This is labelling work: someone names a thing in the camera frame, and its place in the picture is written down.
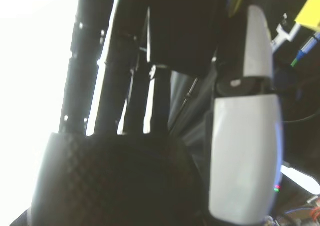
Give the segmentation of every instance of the black fabric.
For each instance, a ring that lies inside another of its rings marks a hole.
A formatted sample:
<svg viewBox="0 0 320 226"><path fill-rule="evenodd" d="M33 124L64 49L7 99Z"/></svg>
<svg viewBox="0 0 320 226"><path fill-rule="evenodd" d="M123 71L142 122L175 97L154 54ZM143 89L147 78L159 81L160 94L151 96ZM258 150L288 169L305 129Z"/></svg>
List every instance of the black fabric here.
<svg viewBox="0 0 320 226"><path fill-rule="evenodd" d="M202 193L180 141L161 135L53 134L31 221L32 226L198 225Z"/></svg>

